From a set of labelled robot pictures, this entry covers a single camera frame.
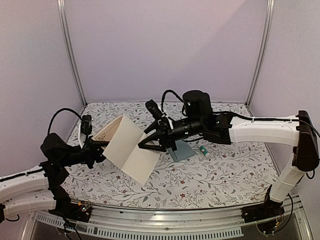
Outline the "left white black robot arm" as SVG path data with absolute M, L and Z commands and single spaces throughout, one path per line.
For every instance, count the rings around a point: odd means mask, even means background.
M 47 210 L 61 218 L 87 223 L 91 216 L 91 205 L 83 200 L 72 202 L 62 187 L 69 176 L 67 167 L 83 164 L 93 168 L 94 163 L 105 160 L 103 148 L 107 141 L 89 138 L 83 146 L 71 146 L 56 133 L 47 135 L 40 146 L 46 161 L 20 173 L 0 179 L 0 220 Z

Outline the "teal blue envelope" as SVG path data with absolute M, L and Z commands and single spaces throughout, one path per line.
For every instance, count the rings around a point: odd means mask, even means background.
M 178 140 L 175 142 L 175 144 L 177 150 L 173 150 L 171 147 L 167 149 L 169 155 L 175 163 L 180 162 L 182 160 L 186 160 L 196 155 L 194 150 L 190 147 L 190 145 L 187 142 Z

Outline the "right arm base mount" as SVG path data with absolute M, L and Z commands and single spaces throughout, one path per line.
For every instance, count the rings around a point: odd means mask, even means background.
M 241 217 L 245 223 L 256 222 L 283 215 L 285 210 L 281 203 L 261 203 L 245 206 L 241 209 Z

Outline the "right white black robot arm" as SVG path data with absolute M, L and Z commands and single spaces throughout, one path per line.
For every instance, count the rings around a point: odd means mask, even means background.
M 194 135 L 222 145 L 258 142 L 292 147 L 292 159 L 258 208 L 262 218 L 274 214 L 302 177 L 320 164 L 317 141 L 320 134 L 304 110 L 288 117 L 245 117 L 231 111 L 214 112 L 209 94 L 201 90 L 185 92 L 180 101 L 185 113 L 180 120 L 170 120 L 163 112 L 163 105 L 157 105 L 154 100 L 146 102 L 154 122 L 144 131 L 150 135 L 139 142 L 139 148 L 159 152 L 171 148 L 175 151 L 177 140 Z

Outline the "beige letter paper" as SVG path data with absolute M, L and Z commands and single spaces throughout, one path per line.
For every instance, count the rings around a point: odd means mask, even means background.
M 138 143 L 146 134 L 125 114 L 113 119 L 92 139 L 108 142 L 102 155 L 141 185 L 145 185 L 161 153 L 141 149 Z

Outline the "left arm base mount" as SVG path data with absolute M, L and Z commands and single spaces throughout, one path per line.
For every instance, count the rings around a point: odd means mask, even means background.
M 55 209 L 48 212 L 63 219 L 88 223 L 92 214 L 92 204 L 86 201 L 58 201 Z

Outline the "green white glue stick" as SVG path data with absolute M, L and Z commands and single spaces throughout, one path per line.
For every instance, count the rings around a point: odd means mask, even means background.
M 200 146 L 199 150 L 201 151 L 201 153 L 205 156 L 208 157 L 210 155 L 210 153 L 208 152 L 208 150 L 204 147 L 204 146 Z

